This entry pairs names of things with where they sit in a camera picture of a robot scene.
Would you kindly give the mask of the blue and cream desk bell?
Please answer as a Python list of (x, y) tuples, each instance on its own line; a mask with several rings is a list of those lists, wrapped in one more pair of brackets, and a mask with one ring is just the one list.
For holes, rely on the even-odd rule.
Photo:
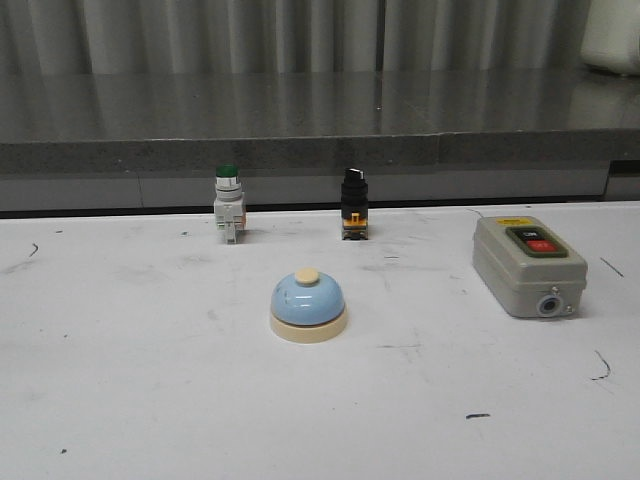
[(301, 344), (339, 335), (347, 325), (347, 307), (337, 281), (312, 267), (282, 278), (270, 304), (270, 326), (280, 338)]

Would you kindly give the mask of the grey stone counter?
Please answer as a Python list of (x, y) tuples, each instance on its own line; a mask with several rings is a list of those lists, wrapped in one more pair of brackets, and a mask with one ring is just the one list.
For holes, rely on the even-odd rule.
[(1, 208), (205, 210), (635, 200), (639, 82), (585, 69), (5, 75)]

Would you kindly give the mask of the grey pleated curtain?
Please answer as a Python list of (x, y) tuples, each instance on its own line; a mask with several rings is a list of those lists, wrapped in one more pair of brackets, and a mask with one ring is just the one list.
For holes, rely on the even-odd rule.
[(5, 74), (575, 66), (586, 1), (5, 1)]

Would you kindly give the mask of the white object on counter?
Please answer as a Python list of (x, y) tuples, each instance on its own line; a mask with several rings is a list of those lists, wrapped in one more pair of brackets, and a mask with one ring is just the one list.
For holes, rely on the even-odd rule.
[(639, 75), (639, 2), (590, 2), (580, 57), (587, 66)]

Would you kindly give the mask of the black selector switch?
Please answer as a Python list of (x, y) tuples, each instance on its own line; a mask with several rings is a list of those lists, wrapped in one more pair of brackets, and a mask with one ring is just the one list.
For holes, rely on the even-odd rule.
[(346, 168), (344, 171), (341, 222), (343, 240), (368, 239), (368, 184), (362, 170)]

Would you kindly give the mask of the green pushbutton switch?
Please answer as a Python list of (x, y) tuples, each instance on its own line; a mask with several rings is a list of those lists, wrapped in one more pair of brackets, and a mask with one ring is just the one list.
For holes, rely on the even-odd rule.
[(245, 196), (235, 165), (216, 168), (214, 215), (216, 226), (224, 232), (225, 241), (235, 244), (246, 226)]

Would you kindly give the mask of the grey on-off switch box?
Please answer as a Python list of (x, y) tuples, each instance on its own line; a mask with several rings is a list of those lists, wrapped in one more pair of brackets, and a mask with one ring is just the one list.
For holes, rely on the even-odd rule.
[(504, 310), (517, 318), (571, 316), (587, 284), (586, 260), (531, 216), (478, 219), (472, 264)]

